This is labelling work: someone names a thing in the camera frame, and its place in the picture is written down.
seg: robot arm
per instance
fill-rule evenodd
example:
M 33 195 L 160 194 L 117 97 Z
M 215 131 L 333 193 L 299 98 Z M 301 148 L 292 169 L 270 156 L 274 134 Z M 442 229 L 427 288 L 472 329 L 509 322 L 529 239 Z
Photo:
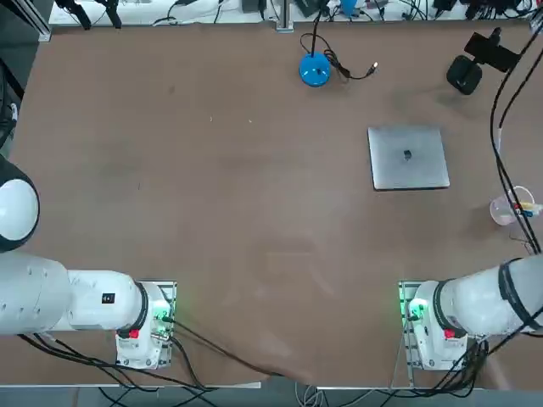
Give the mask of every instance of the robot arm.
M 543 306 L 543 255 L 470 276 L 423 282 L 408 307 L 423 369 L 449 370 L 468 337 L 515 332 Z M 543 326 L 543 315 L 523 332 Z
M 15 252 L 0 254 L 0 271 L 0 335 L 115 330 L 117 363 L 170 364 L 173 327 L 160 317 L 174 317 L 175 285 L 165 283 L 169 296 L 159 283 Z

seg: silver laptop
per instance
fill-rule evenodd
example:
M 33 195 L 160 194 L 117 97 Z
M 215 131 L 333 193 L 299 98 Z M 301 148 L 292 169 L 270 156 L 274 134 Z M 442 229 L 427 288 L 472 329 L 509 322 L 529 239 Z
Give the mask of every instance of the silver laptop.
M 376 190 L 435 189 L 450 185 L 439 127 L 370 127 L 367 138 Z

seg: brown table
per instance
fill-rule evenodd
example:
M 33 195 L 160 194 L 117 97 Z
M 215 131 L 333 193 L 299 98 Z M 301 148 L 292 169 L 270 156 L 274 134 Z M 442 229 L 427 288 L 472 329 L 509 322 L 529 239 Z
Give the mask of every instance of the brown table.
M 445 82 L 473 31 L 492 28 L 323 26 L 342 64 L 362 73 L 377 60 L 379 71 L 321 89 L 298 76 L 302 26 L 293 35 L 256 25 L 58 32 L 40 46 L 13 154 L 42 198 L 25 251 L 69 268 L 175 279 L 177 318 L 245 359 L 303 382 L 386 387 L 399 280 L 462 276 L 525 255 L 488 213 L 501 193 L 489 113 L 502 74 L 485 67 L 468 98 Z M 507 25 L 503 43 L 519 50 L 528 37 L 527 25 Z M 539 197 L 542 84 L 538 73 L 503 143 L 513 180 Z M 366 129 L 402 123 L 441 126 L 449 189 L 373 191 Z M 114 359 L 111 332 L 62 337 Z M 262 378 L 186 344 L 205 382 Z M 541 389 L 538 344 L 515 339 L 489 361 L 482 385 Z M 2 383 L 109 382 L 17 338 L 1 345 L 11 366 Z M 403 360 L 397 386 L 407 384 Z M 162 373 L 187 377 L 181 362 Z

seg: clear plastic cup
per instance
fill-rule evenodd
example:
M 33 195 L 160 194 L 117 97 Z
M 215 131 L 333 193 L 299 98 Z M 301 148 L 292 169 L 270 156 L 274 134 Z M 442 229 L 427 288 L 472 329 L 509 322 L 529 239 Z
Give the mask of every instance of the clear plastic cup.
M 516 187 L 514 187 L 514 189 L 519 202 L 528 202 L 530 204 L 535 204 L 534 195 L 532 195 L 532 192 L 530 192 L 528 188 L 517 185 Z M 511 190 L 509 190 L 508 193 L 509 198 L 514 201 Z M 490 216 L 492 216 L 494 222 L 500 226 L 511 225 L 514 221 L 517 220 L 515 214 L 511 210 L 511 206 L 509 206 L 509 203 L 507 202 L 507 197 L 505 194 L 490 202 Z

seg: cable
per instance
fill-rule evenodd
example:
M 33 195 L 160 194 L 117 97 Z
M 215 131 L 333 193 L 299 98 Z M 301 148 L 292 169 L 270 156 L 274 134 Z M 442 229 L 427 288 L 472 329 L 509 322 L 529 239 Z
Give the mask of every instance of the cable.
M 330 407 L 330 403 L 328 402 L 328 397 L 324 390 L 322 390 L 322 396 L 324 397 L 324 401 L 326 402 L 326 407 Z
M 354 405 L 354 404 L 362 401 L 363 399 L 365 399 L 367 396 L 369 396 L 371 393 L 373 393 L 373 391 L 374 390 L 368 390 L 364 394 L 356 397 L 355 399 L 352 399 L 351 401 L 348 401 L 347 403 L 340 404 L 337 407 L 350 407 L 351 405 Z
M 161 18 L 161 19 L 155 20 L 154 23 L 152 24 L 152 26 L 158 25 L 158 24 L 162 23 L 163 21 L 177 20 L 175 17 L 171 17 L 171 16 L 170 16 L 170 13 L 171 13 L 171 10 L 172 10 L 175 6 L 177 6 L 177 5 L 179 5 L 179 4 L 180 4 L 179 0 L 177 0 L 176 2 L 174 2 L 174 3 L 170 6 L 170 8 L 168 8 L 168 13 L 166 14 L 166 16 L 163 17 L 163 18 Z
M 310 50 L 304 45 L 303 39 L 306 36 L 313 36 L 312 33 L 306 32 L 305 34 L 302 34 L 299 38 L 299 43 L 302 46 L 302 48 L 307 52 L 310 53 Z M 331 49 L 330 44 L 328 41 L 326 41 L 322 36 L 319 36 L 318 34 L 314 35 L 315 38 L 319 38 L 326 44 L 326 49 L 323 51 L 324 56 L 328 60 L 328 62 L 338 71 L 338 73 L 343 76 L 346 80 L 353 79 L 356 81 L 366 79 L 368 76 L 373 75 L 375 71 L 377 70 L 378 64 L 375 62 L 369 70 L 367 70 L 366 74 L 364 76 L 353 76 L 348 69 L 346 69 L 338 60 L 338 55 Z
M 404 4 L 407 4 L 408 6 L 411 6 L 411 10 L 415 9 L 417 11 L 417 14 L 421 16 L 421 20 L 427 20 L 428 18 L 424 18 L 424 14 L 423 14 L 423 11 L 417 6 L 415 5 L 415 1 L 411 1 L 411 3 L 405 1 L 405 0 L 396 0 L 400 3 L 404 3 Z
M 100 360 L 98 358 L 90 358 L 88 356 L 85 356 L 85 355 L 82 355 L 81 353 L 73 350 L 75 353 L 74 354 L 66 354 L 66 352 L 62 351 L 61 349 L 58 349 L 58 348 L 55 348 L 55 347 L 52 347 L 52 346 L 49 346 L 49 347 L 46 347 L 46 346 L 42 346 L 40 343 L 36 343 L 34 342 L 32 339 L 30 339 L 29 337 L 27 337 L 26 335 L 17 335 L 18 337 L 20 337 L 21 339 L 23 339 L 25 342 L 29 343 L 33 348 L 37 348 L 39 350 L 41 350 L 42 352 L 46 353 L 46 354 L 50 354 L 54 357 L 57 357 L 59 359 L 64 359 L 64 360 L 69 360 L 69 361 L 72 361 L 72 362 L 76 362 L 76 363 L 79 363 L 81 365 L 90 365 L 90 366 L 93 366 L 93 367 L 97 367 L 99 368 L 99 370 L 101 371 L 105 371 L 104 369 L 105 368 L 110 368 L 110 369 L 114 369 L 116 371 L 119 371 L 119 370 L 123 370 L 123 371 L 135 371 L 139 374 L 142 374 L 142 375 L 145 375 L 145 376 L 150 376 L 150 377 L 154 377 L 156 379 L 162 379 L 162 380 L 165 380 L 167 382 L 173 382 L 175 384 L 181 384 L 182 386 L 184 386 L 184 389 L 188 392 L 190 392 L 192 395 L 198 395 L 198 398 L 201 399 L 202 401 L 204 401 L 206 404 L 210 405 L 211 407 L 217 407 L 216 404 L 213 404 L 211 403 L 208 399 L 206 399 L 205 397 L 203 397 L 200 394 L 196 393 L 196 391 L 194 389 L 197 389 L 197 387 L 189 384 L 189 383 L 186 383 L 186 382 L 183 382 L 181 380 L 177 380 L 177 379 L 174 379 L 173 377 L 167 377 L 167 376 L 162 376 L 162 375 L 157 375 L 156 373 L 152 373 L 150 371 L 143 371 L 143 370 L 139 370 L 139 369 L 135 369 L 133 367 L 129 367 L 129 366 L 124 366 L 124 365 L 113 365 L 113 364 L 110 364 L 110 363 L 107 363 L 107 362 L 104 362 L 103 360 Z M 119 379 L 117 379 L 115 376 L 111 375 L 111 373 L 107 372 L 107 374 L 109 376 L 112 376 L 112 378 L 118 382 L 121 386 L 123 386 L 124 388 L 126 388 L 126 384 L 121 382 Z M 138 390 L 141 390 L 144 389 L 144 387 L 140 387 L 138 386 L 136 383 L 134 383 L 127 375 L 125 375 L 124 372 L 122 372 L 122 374 L 127 377 L 127 380 L 135 387 L 137 388 Z
M 59 349 L 59 348 L 55 348 L 54 346 L 52 345 L 49 345 L 47 342 L 45 342 L 43 340 L 43 338 L 35 333 L 34 334 L 34 337 L 42 344 L 43 347 L 45 347 L 46 349 L 50 350 L 51 352 L 57 352 L 59 354 L 63 354 L 63 355 L 66 355 L 66 356 L 71 356 L 71 355 L 75 355 L 81 359 L 84 359 L 90 363 L 94 363 L 94 362 L 98 362 L 98 363 L 106 363 L 104 362 L 103 360 L 101 359 L 97 359 L 97 358 L 90 358 L 90 357 L 87 357 L 85 356 L 84 354 L 81 354 L 79 352 L 77 352 L 75 349 L 73 349 L 71 346 L 67 345 L 66 343 L 60 341 L 59 339 L 56 339 L 50 335 L 47 334 L 47 337 L 58 343 L 59 345 L 63 346 L 64 348 L 67 348 L 70 353 L 67 353 L 65 351 L 63 351 L 62 349 Z M 137 390 L 140 390 L 142 392 L 148 392 L 148 393 L 153 393 L 153 392 L 156 392 L 158 390 L 158 388 L 156 389 L 148 389 L 148 388 L 144 388 L 144 387 L 140 387 L 139 385 L 137 385 L 124 371 L 122 371 L 118 365 L 114 365 L 114 367 L 111 367 L 111 369 L 117 371 L 118 373 L 120 373 L 131 385 L 132 387 L 129 387 L 127 386 L 124 382 L 120 381 L 117 377 L 115 377 L 114 375 L 112 375 L 109 371 L 106 371 L 105 368 L 103 367 L 99 367 L 99 366 L 96 366 L 99 370 L 101 370 L 103 373 L 105 373 L 106 375 L 108 375 L 109 377 L 113 378 L 114 381 L 116 381 L 117 383 L 119 383 L 122 387 L 124 388 L 130 388 L 130 389 L 137 389 Z
M 175 337 L 171 337 L 171 341 L 174 345 L 176 345 L 176 347 L 179 349 L 179 351 L 181 352 L 181 355 L 183 357 L 183 359 L 185 360 L 185 364 L 187 365 L 187 369 L 188 369 L 188 374 L 190 375 L 191 379 L 193 379 L 193 382 L 196 386 L 198 386 L 198 388 L 200 390 L 203 390 L 205 392 L 209 391 L 210 389 L 208 389 L 205 385 L 203 385 L 201 383 L 201 381 L 198 379 L 198 377 L 196 376 L 196 373 L 194 372 L 194 369 L 190 363 L 190 360 L 188 358 L 188 354 L 187 354 L 187 351 L 185 351 L 185 348 L 181 345 L 181 342 L 179 342 L 177 340 L 177 338 Z
M 181 322 L 178 322 L 178 321 L 174 321 L 172 320 L 171 318 L 165 316 L 165 317 L 162 317 L 162 321 L 164 322 L 170 322 L 170 323 L 173 323 L 179 327 L 181 327 L 182 329 L 184 329 L 185 331 L 189 332 L 190 334 L 192 334 L 193 336 L 195 336 L 197 339 L 199 339 L 200 341 L 208 344 L 209 346 L 211 346 L 216 352 L 220 353 L 220 354 L 224 354 L 225 356 L 229 357 L 230 359 L 232 360 L 235 360 L 237 361 L 239 364 L 241 365 L 244 365 L 245 367 L 248 367 L 250 368 L 251 370 L 253 371 L 257 371 L 259 373 L 262 373 L 263 375 L 268 375 L 268 376 L 283 376 L 283 375 L 280 375 L 279 373 L 276 373 L 274 371 L 269 371 L 269 370 L 266 370 L 266 369 L 263 369 L 259 366 L 256 366 L 256 365 L 253 365 L 251 363 L 249 363 L 248 361 L 246 360 L 243 360 L 241 358 L 239 358 L 238 356 L 236 356 L 235 354 L 233 354 L 232 352 L 229 352 L 227 350 L 225 350 L 224 348 L 220 347 L 219 345 L 211 342 L 209 339 L 203 337 L 202 335 L 200 335 L 199 333 L 193 331 L 192 329 L 190 329 L 188 326 L 185 326 L 183 325 Z
M 102 13 L 102 15 L 101 15 L 100 17 L 98 17 L 98 20 L 94 21 L 94 22 L 91 24 L 92 27 L 94 27 L 94 26 L 102 19 L 102 17 L 105 16 L 106 11 L 108 11 L 108 9 L 105 9 L 104 12 Z
M 324 401 L 323 392 L 312 385 L 305 388 L 304 400 L 300 400 L 298 395 L 298 382 L 294 382 L 294 395 L 296 396 L 299 407 L 321 407 L 322 402 Z
M 375 5 L 377 6 L 377 10 L 379 10 L 379 15 L 381 16 L 381 20 L 384 21 L 384 8 L 379 6 L 378 0 L 373 0 L 375 2 Z
M 370 19 L 370 21 L 375 21 L 370 14 L 366 13 L 362 9 L 360 10 L 360 14 L 364 14 L 368 19 Z
M 542 29 L 543 29 L 543 25 L 540 25 L 538 27 L 538 29 L 535 31 L 535 33 L 532 35 L 532 37 L 530 37 L 530 39 L 528 40 L 528 42 L 526 43 L 526 45 L 524 46 L 524 48 L 521 50 L 521 52 L 519 54 L 519 58 L 518 58 L 519 61 L 526 54 L 526 52 L 531 47 L 532 43 L 535 41 L 535 38 L 537 38 L 537 36 L 539 35 L 539 33 L 541 32 Z M 512 103 L 514 103 L 514 100 L 516 99 L 516 97 L 518 96 L 520 91 L 522 91 L 523 86 L 526 84 L 526 82 L 528 81 L 529 77 L 531 76 L 531 74 L 533 73 L 535 67 L 537 67 L 539 62 L 540 62 L 540 56 L 538 56 L 538 58 L 535 60 L 534 65 L 532 66 L 529 73 L 527 74 L 527 78 L 523 81 L 523 83 L 521 83 L 521 86 L 519 87 L 519 89 L 513 95 L 512 101 L 510 101 L 510 103 L 507 104 L 507 106 L 509 108 L 511 108 Z M 540 244 L 538 242 L 537 236 L 534 233 L 534 230 L 532 229 L 532 226 L 530 225 L 528 217 L 526 216 L 524 211 L 522 211 L 522 210 L 519 211 L 520 212 L 520 214 L 519 214 L 517 212 L 517 210 L 516 210 L 516 208 L 517 208 L 516 205 L 518 205 L 518 207 L 521 206 L 520 201 L 518 200 L 517 193 L 514 190 L 514 185 L 512 184 L 511 179 L 510 179 L 509 175 L 507 174 L 505 165 L 503 164 L 503 162 L 501 160 L 500 151 L 499 151 L 499 149 L 497 147 L 501 143 L 501 125 L 503 125 L 503 122 L 501 122 L 500 128 L 498 129 L 498 134 L 499 134 L 500 141 L 498 142 L 497 145 L 496 145 L 495 136 L 494 136 L 494 121 L 495 121 L 494 118 L 495 118 L 495 111 L 497 109 L 498 101 L 500 99 L 501 93 L 503 92 L 503 89 L 504 89 L 505 85 L 507 84 L 507 82 L 508 82 L 508 80 L 509 80 L 509 78 L 510 78 L 510 76 L 511 76 L 511 74 L 514 71 L 516 66 L 517 66 L 517 64 L 515 66 L 513 66 L 510 70 L 507 71 L 507 73 L 506 73 L 504 79 L 502 80 L 502 82 L 501 82 L 501 84 L 500 84 L 500 86 L 498 88 L 498 91 L 497 91 L 497 93 L 495 95 L 494 102 L 492 104 L 492 109 L 490 111 L 490 141 L 491 141 L 492 149 L 493 149 L 494 155 L 495 155 L 496 167 L 498 169 L 498 176 L 500 178 L 501 186 L 502 186 L 503 191 L 505 193 L 505 196 L 507 198 L 507 202 L 509 203 L 509 205 L 510 205 L 510 207 L 512 209 L 512 212 L 514 213 L 514 215 L 515 215 L 515 217 L 517 219 L 517 222 L 520 225 L 520 228 L 521 228 L 521 230 L 522 230 L 522 232 L 523 232 L 523 234 L 524 234 L 524 236 L 526 238 L 526 241 L 529 243 L 530 247 L 532 248 L 533 253 L 534 254 L 540 254 L 541 253 Z
M 389 396 L 381 403 L 380 407 L 384 407 L 396 394 L 398 393 L 398 390 L 394 390 Z
M 275 4 L 273 3 L 273 0 L 270 0 L 271 8 L 273 9 L 273 13 L 275 14 L 277 21 L 279 21 L 281 18 L 279 17 L 279 14 L 277 13 L 277 10 L 275 9 Z
M 101 387 L 98 388 L 98 390 L 100 391 L 100 393 L 107 399 L 111 402 L 111 404 L 109 405 L 109 407 L 113 407 L 114 405 L 119 405 L 120 407 L 128 407 L 126 404 L 123 404 L 120 402 L 120 400 L 125 397 L 132 389 L 129 388 L 128 390 L 126 390 L 118 399 L 113 399 L 111 396 L 109 396 Z
M 113 399 L 112 397 L 110 397 L 101 387 L 98 388 L 98 390 L 100 391 L 100 393 L 109 401 L 112 402 L 112 404 L 109 406 L 109 407 L 114 407 L 115 405 L 119 405 L 120 407 L 128 407 L 126 404 L 123 404 L 120 402 L 120 400 L 126 396 L 127 393 L 129 393 L 131 390 L 131 388 L 129 388 L 128 390 L 126 390 L 118 399 Z M 186 399 L 184 401 L 182 401 L 181 403 L 177 403 L 177 404 L 174 404 L 172 405 L 171 407 L 181 407 L 182 405 L 185 405 L 185 404 L 188 404 L 190 403 L 191 401 L 194 401 L 195 399 L 198 399 L 202 393 L 200 394 L 195 394 L 194 396 L 192 396 L 191 398 L 189 399 Z
M 221 12 L 221 8 L 222 8 L 222 2 L 223 0 L 219 0 L 219 7 L 217 9 L 217 14 L 215 14 L 215 19 L 213 20 L 213 24 L 217 24 L 217 20 L 219 19 L 219 13 Z

